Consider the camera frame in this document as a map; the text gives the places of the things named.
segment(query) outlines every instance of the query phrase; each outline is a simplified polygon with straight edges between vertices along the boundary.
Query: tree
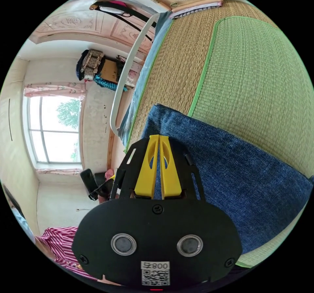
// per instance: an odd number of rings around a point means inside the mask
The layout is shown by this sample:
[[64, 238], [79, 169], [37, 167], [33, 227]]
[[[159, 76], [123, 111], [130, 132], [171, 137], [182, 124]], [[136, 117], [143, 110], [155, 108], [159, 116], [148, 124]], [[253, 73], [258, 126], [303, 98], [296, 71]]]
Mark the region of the tree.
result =
[[74, 152], [71, 155], [71, 159], [73, 162], [76, 162], [76, 152], [78, 151], [79, 141], [74, 144]]
[[78, 99], [60, 103], [57, 108], [59, 123], [77, 129], [79, 126], [79, 108], [80, 101]]

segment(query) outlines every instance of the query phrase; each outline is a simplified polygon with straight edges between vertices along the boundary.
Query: window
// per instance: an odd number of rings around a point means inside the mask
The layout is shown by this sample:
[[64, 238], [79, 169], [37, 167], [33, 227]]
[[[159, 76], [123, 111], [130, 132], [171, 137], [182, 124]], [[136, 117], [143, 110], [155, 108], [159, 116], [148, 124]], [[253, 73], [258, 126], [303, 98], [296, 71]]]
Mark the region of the window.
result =
[[64, 96], [28, 98], [27, 125], [33, 153], [38, 163], [81, 163], [80, 110], [80, 101], [75, 98]]

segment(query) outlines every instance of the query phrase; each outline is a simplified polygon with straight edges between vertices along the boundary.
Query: pink striped shirt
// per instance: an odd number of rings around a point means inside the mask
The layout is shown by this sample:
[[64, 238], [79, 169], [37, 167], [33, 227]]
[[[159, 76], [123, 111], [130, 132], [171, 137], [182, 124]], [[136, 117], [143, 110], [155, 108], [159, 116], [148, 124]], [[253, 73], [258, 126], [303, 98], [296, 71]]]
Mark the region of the pink striped shirt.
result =
[[54, 261], [62, 267], [86, 278], [97, 280], [82, 268], [72, 252], [71, 246], [78, 227], [47, 228], [42, 236], [36, 238], [48, 246], [57, 257]]

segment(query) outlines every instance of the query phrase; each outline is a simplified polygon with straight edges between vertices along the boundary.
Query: window frame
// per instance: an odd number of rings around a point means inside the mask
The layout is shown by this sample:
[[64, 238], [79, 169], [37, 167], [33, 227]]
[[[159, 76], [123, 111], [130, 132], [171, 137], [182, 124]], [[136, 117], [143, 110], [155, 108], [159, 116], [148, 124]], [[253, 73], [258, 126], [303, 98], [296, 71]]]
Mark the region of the window frame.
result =
[[[29, 139], [29, 143], [30, 143], [30, 148], [28, 147], [28, 151], [31, 149], [31, 153], [29, 152], [29, 154], [32, 154], [34, 157], [34, 160], [32, 160], [33, 164], [35, 162], [34, 167], [37, 169], [44, 169], [44, 168], [51, 168], [51, 169], [68, 169], [68, 168], [81, 168], [82, 167], [82, 158], [81, 158], [81, 150], [80, 150], [80, 122], [81, 122], [81, 115], [82, 115], [82, 102], [80, 102], [80, 108], [79, 108], [79, 113], [78, 113], [78, 131], [77, 132], [73, 132], [73, 131], [55, 131], [55, 130], [44, 130], [43, 129], [43, 125], [42, 125], [42, 104], [43, 104], [43, 97], [40, 97], [40, 102], [39, 102], [39, 124], [40, 124], [40, 129], [32, 129], [30, 127], [30, 102], [31, 102], [31, 98], [28, 97], [24, 97], [23, 100], [25, 100], [25, 107], [23, 107], [26, 110], [26, 129], [27, 129], [27, 136]], [[44, 153], [47, 159], [47, 162], [42, 162], [38, 160], [37, 154], [36, 154], [36, 150], [35, 150], [35, 146], [34, 146], [34, 142], [33, 142], [33, 137], [32, 137], [32, 131], [39, 131], [41, 133], [41, 139], [42, 139], [42, 144], [43, 144], [43, 148], [44, 148]], [[44, 132], [56, 132], [56, 133], [67, 133], [67, 134], [78, 134], [78, 150], [79, 150], [79, 161], [77, 162], [58, 162], [58, 161], [50, 161], [49, 160], [49, 156], [47, 153], [47, 148], [46, 148], [46, 144], [45, 144], [45, 139], [44, 139]]]

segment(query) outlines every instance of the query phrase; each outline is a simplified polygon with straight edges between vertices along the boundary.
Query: yellow plastic part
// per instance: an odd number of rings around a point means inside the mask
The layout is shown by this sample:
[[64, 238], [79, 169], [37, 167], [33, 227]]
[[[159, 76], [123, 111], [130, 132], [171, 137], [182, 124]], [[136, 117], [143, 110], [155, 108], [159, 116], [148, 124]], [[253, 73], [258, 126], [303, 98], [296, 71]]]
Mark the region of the yellow plastic part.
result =
[[[158, 145], [159, 135], [150, 135], [141, 171], [134, 190], [137, 196], [150, 197], [151, 199], [154, 198]], [[153, 165], [152, 168], [150, 168], [150, 162], [153, 158]]]
[[180, 196], [182, 189], [177, 169], [174, 163], [168, 136], [159, 137], [159, 147], [162, 198], [165, 199], [165, 197]]

